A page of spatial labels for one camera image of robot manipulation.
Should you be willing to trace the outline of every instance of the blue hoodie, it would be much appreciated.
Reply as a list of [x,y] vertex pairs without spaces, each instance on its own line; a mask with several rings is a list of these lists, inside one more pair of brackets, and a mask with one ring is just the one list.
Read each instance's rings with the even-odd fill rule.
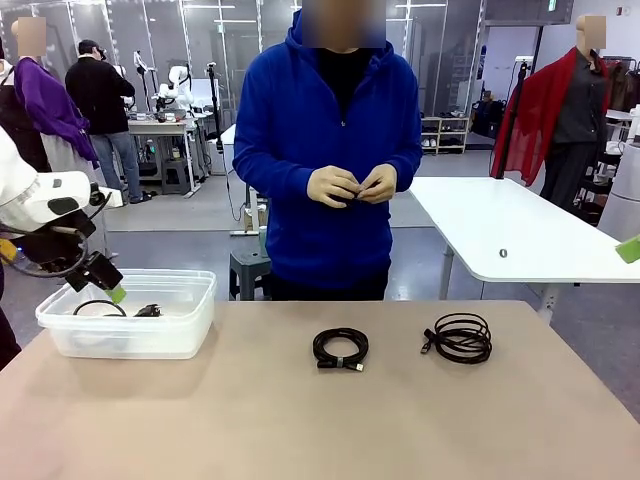
[[407,190],[422,157],[418,85],[387,42],[374,50],[343,119],[315,51],[302,46],[301,25],[296,12],[286,41],[246,72],[233,166],[271,201],[273,272],[312,287],[347,288],[389,264],[389,203],[332,209],[308,198],[309,177],[334,165],[362,183],[389,163],[398,172],[397,191]]

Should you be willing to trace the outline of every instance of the man's right hand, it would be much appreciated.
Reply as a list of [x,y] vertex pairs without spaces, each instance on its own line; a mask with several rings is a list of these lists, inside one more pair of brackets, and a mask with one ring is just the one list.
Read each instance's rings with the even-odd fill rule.
[[332,165],[314,170],[307,184],[309,198],[331,208],[345,208],[347,204],[335,198],[353,200],[361,190],[353,173]]

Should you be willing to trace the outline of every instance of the clear plastic bin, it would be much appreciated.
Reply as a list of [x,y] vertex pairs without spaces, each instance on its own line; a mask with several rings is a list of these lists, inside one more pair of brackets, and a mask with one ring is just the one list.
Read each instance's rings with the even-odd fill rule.
[[214,316],[216,276],[187,270],[120,270],[127,315],[156,303],[160,317],[116,317],[111,305],[78,305],[107,295],[93,284],[76,292],[65,285],[36,309],[62,355],[88,358],[187,359],[195,356]]

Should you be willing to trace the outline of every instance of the red jacket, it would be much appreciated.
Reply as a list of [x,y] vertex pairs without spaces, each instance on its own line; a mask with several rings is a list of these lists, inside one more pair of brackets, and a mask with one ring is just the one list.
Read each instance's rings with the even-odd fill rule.
[[[511,148],[506,170],[522,173],[522,180],[530,186],[538,176],[542,162],[549,152],[556,120],[569,89],[576,66],[577,48],[572,48],[560,60],[547,65],[524,81],[518,116],[511,136]],[[607,77],[604,61],[598,57],[602,74]],[[511,96],[502,127],[496,140],[491,176],[498,174],[498,165],[505,148],[507,128],[515,95]],[[603,105],[606,111],[609,99]]]

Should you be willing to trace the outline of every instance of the gray stool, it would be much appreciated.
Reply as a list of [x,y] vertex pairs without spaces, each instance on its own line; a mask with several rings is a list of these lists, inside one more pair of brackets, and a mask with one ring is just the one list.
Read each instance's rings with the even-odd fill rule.
[[[178,193],[185,195],[191,190],[189,179],[184,169],[187,168],[187,160],[184,158],[167,158],[162,161],[162,194]],[[168,183],[169,172],[176,172],[178,183]]]
[[254,300],[256,288],[271,296],[271,260],[260,255],[260,248],[237,249],[229,256],[229,300]]

